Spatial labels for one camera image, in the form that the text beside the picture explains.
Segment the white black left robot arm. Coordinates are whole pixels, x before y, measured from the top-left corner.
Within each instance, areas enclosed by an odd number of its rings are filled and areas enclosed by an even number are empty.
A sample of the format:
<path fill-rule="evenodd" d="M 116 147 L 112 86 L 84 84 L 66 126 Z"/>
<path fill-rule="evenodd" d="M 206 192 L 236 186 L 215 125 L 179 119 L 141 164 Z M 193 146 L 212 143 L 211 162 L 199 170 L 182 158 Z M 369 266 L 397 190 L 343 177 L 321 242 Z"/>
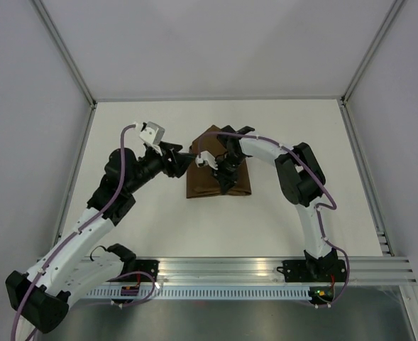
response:
<path fill-rule="evenodd" d="M 54 330 L 67 315 L 76 294 L 66 285 L 82 257 L 128 214 L 133 194 L 159 173 L 182 177 L 196 156 L 182 146 L 160 142 L 136 157 L 125 147 L 114 150 L 104 167 L 99 187 L 73 229 L 26 272 L 12 271 L 6 289 L 16 318 L 23 317 L 37 330 Z"/>

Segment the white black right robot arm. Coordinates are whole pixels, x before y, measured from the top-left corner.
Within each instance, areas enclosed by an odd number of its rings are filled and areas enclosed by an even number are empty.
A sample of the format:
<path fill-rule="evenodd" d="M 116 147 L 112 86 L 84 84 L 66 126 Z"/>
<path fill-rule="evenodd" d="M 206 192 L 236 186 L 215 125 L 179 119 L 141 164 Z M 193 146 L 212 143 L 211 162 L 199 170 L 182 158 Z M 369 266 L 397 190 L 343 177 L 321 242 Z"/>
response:
<path fill-rule="evenodd" d="M 253 128 L 234 131 L 225 126 L 214 132 L 225 151 L 210 157 L 212 175 L 222 194 L 239 182 L 239 168 L 247 158 L 257 158 L 276 170 L 285 199 L 293 204 L 304 233 L 304 260 L 284 261 L 278 271 L 287 282 L 343 281 L 347 263 L 338 256 L 340 248 L 329 241 L 324 229 L 322 209 L 337 205 L 325 187 L 325 175 L 306 143 L 286 147 L 268 137 L 254 134 Z"/>

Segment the brown cloth napkin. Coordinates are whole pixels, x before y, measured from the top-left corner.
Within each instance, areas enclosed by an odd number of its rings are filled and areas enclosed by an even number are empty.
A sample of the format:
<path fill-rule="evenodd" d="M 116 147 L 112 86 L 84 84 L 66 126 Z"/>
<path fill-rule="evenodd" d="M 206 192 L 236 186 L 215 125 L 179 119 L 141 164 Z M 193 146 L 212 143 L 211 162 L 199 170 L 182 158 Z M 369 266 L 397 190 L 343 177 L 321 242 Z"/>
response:
<path fill-rule="evenodd" d="M 203 138 L 202 150 L 209 151 L 214 157 L 226 153 L 226 148 L 215 135 Z M 193 162 L 187 169 L 187 199 L 221 195 L 219 182 L 212 176 L 213 169 L 209 166 L 198 168 Z M 227 195 L 247 196 L 252 194 L 247 162 L 238 169 L 237 183 L 228 190 Z"/>

